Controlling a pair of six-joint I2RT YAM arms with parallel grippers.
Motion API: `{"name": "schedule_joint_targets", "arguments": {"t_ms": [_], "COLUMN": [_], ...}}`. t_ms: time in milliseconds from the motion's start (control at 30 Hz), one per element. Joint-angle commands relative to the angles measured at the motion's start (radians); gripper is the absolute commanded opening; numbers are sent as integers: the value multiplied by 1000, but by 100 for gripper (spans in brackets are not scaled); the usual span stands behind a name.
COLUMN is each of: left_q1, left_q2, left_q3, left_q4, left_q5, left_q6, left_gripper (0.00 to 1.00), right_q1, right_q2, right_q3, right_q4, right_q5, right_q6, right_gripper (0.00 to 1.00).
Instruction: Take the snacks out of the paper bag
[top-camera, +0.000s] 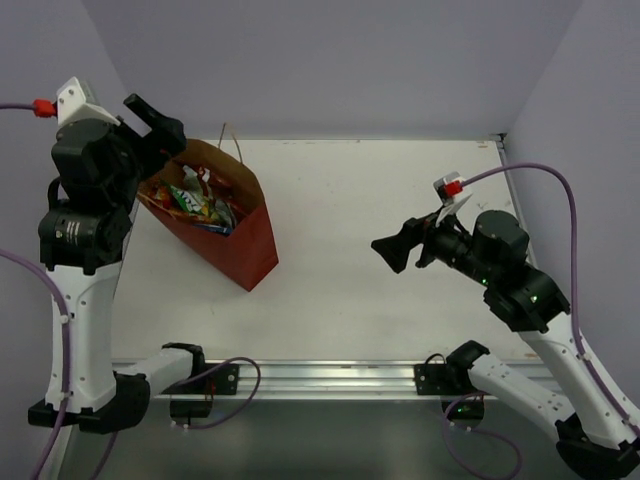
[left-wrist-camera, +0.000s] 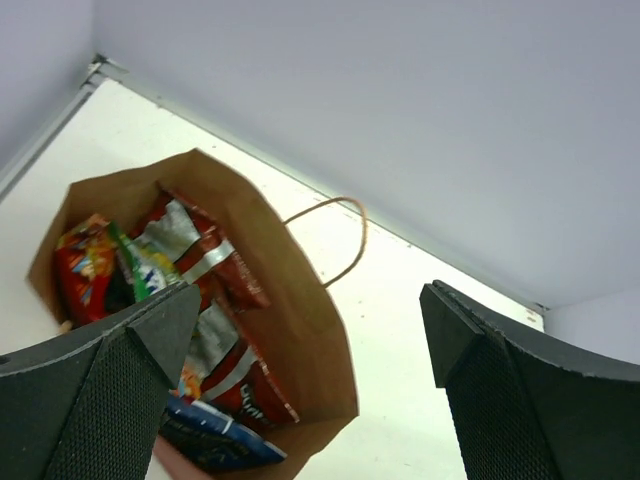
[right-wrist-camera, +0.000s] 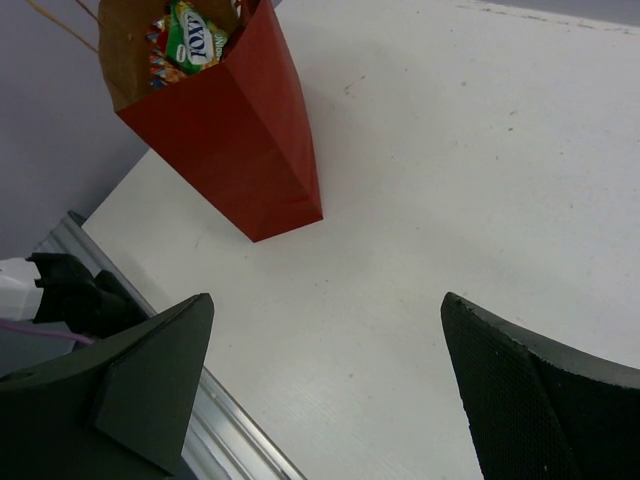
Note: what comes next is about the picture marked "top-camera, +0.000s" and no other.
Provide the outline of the dark red chip bag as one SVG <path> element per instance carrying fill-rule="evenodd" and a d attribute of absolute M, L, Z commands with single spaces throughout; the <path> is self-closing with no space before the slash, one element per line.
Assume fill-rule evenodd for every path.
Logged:
<path fill-rule="evenodd" d="M 231 183 L 214 173 L 209 168 L 200 166 L 192 168 L 189 165 L 183 165 L 184 186 L 193 191 L 202 193 L 229 193 L 232 190 Z"/>

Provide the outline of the red paper bag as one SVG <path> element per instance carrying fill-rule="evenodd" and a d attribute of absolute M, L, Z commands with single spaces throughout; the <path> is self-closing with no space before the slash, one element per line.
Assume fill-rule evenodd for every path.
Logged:
<path fill-rule="evenodd" d="M 187 220 L 181 221 L 155 208 L 146 208 L 173 235 L 226 277 L 245 290 L 252 290 L 278 264 L 273 230 L 257 177 L 242 157 L 233 157 L 218 145 L 190 139 L 184 152 L 142 183 L 162 182 L 166 186 L 189 190 L 183 183 L 183 165 L 209 168 L 231 183 L 229 193 L 203 193 L 212 200 L 219 218 L 206 219 L 187 213 Z M 195 228 L 194 223 L 228 225 L 234 230 L 229 236 L 223 236 Z"/>

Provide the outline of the bright red patterned snack bag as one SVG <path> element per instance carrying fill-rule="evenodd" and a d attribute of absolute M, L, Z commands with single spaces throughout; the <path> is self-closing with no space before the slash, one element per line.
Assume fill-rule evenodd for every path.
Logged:
<path fill-rule="evenodd" d="M 187 213 L 179 206 L 170 189 L 162 182 L 142 183 L 138 188 L 137 197 L 145 206 L 160 210 L 175 220 L 187 220 Z"/>

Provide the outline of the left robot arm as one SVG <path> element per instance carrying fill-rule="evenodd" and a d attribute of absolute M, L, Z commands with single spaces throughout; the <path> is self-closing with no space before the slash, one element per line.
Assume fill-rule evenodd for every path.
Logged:
<path fill-rule="evenodd" d="M 125 105 L 147 125 L 145 134 L 88 102 L 56 103 L 58 174 L 38 236 L 59 314 L 50 383 L 28 411 L 35 426 L 111 434 L 138 425 L 151 399 L 173 386 L 193 393 L 207 383 L 204 352 L 194 344 L 167 343 L 136 364 L 112 365 L 112 308 L 138 187 L 187 146 L 179 120 L 136 94 Z"/>

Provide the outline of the green snack bag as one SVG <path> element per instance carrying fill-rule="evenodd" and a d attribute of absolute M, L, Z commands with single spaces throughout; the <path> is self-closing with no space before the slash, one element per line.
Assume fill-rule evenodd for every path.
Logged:
<path fill-rule="evenodd" d="M 212 200 L 203 193 L 184 190 L 173 185 L 168 185 L 167 189 L 179 207 L 189 215 L 213 220 L 219 218 Z"/>

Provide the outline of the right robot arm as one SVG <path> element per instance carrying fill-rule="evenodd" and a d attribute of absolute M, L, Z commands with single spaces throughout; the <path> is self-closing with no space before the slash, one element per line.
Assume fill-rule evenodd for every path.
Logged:
<path fill-rule="evenodd" d="M 527 260 L 529 236 L 508 212 L 481 213 L 472 231 L 457 217 L 437 213 L 404 222 L 372 249 L 401 273 L 415 247 L 424 268 L 439 260 L 480 284 L 483 301 L 510 331 L 537 354 L 561 391 L 554 393 L 511 370 L 489 349 L 470 340 L 441 365 L 415 367 L 418 375 L 456 392 L 492 395 L 543 430 L 564 463 L 583 479 L 623 479 L 639 466 L 638 408 L 612 379 L 601 377 L 626 414 L 615 411 L 592 371 L 601 363 L 582 335 L 574 334 L 570 304 L 555 281 Z"/>

